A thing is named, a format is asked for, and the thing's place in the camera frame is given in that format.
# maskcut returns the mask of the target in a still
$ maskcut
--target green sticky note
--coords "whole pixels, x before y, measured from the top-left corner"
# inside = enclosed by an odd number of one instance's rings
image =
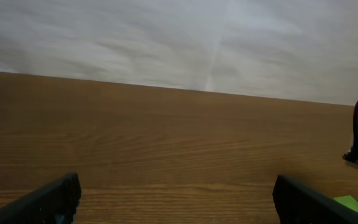
[[[346,207],[358,212],[358,202],[350,195],[334,198],[335,201],[345,205]]]

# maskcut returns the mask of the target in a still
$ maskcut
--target black cable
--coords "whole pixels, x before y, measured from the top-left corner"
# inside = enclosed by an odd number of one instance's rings
[[[351,162],[358,161],[358,100],[353,111],[353,146],[344,159]]]

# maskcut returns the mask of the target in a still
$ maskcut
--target wood grain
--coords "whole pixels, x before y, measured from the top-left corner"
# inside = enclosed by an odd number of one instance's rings
[[[0,206],[77,171],[75,223],[278,223],[290,174],[358,200],[351,106],[0,73]]]

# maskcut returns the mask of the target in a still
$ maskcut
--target black object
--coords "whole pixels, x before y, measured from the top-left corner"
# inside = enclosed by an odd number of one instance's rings
[[[358,224],[358,212],[280,175],[273,201],[281,224]]]
[[[0,224],[72,223],[80,198],[78,175],[67,174],[0,208]]]
[[[353,146],[342,158],[358,164],[358,100],[353,111]]]

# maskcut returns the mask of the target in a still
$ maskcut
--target white backdrop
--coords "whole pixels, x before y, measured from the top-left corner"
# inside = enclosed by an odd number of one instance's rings
[[[0,71],[353,105],[358,0],[0,0]]]

